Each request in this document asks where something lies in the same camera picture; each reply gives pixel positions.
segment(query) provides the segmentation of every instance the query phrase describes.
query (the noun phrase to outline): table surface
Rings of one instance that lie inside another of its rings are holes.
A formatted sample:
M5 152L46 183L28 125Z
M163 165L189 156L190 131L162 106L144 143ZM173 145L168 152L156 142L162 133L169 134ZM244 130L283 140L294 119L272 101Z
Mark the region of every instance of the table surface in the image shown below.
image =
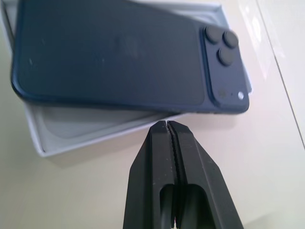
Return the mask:
M300 134L305 140L305 77L302 57L305 51L305 1L258 0L258 4Z
M252 79L249 110L192 114L178 122L220 167L246 229L303 228L305 150L274 58L262 65L260 47L265 57L273 55L262 46L267 38L255 5L223 0ZM253 15L246 15L247 7ZM0 31L0 228L122 228L129 169L148 129L40 158L9 76Z

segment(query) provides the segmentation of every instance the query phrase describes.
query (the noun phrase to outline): phone back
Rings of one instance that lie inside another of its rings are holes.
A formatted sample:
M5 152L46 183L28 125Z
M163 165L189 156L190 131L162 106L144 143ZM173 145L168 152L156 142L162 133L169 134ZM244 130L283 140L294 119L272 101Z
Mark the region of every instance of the phone back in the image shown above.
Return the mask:
M123 0L21 0L12 86L41 104L243 112L207 98L203 27Z

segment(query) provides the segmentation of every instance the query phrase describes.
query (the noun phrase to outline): black tool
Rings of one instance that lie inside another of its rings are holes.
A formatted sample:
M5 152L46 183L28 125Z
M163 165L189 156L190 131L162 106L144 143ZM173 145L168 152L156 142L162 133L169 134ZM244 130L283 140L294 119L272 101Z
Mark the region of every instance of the black tool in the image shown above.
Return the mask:
M242 229L216 163L187 126L153 125L129 174L123 229Z

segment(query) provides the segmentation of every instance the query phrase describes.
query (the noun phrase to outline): blue smartphone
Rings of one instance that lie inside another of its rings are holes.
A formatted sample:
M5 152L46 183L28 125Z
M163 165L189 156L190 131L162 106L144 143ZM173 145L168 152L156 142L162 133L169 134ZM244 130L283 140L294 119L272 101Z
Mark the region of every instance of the blue smartphone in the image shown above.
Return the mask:
M232 31L126 0L20 0L11 84L42 105L234 114L249 107Z

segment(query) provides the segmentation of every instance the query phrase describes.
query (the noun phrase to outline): white box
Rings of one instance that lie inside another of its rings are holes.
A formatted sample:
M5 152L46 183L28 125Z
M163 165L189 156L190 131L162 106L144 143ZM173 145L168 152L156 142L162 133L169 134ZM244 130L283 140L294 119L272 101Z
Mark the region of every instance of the white box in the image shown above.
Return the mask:
M199 1L147 1L177 14L229 28L220 4ZM17 2L1 0L1 23L11 50ZM249 76L247 86L252 92ZM121 111L84 108L42 107L25 103L25 114L34 146L40 156L51 156L105 141L151 126L161 119L174 119L185 114Z

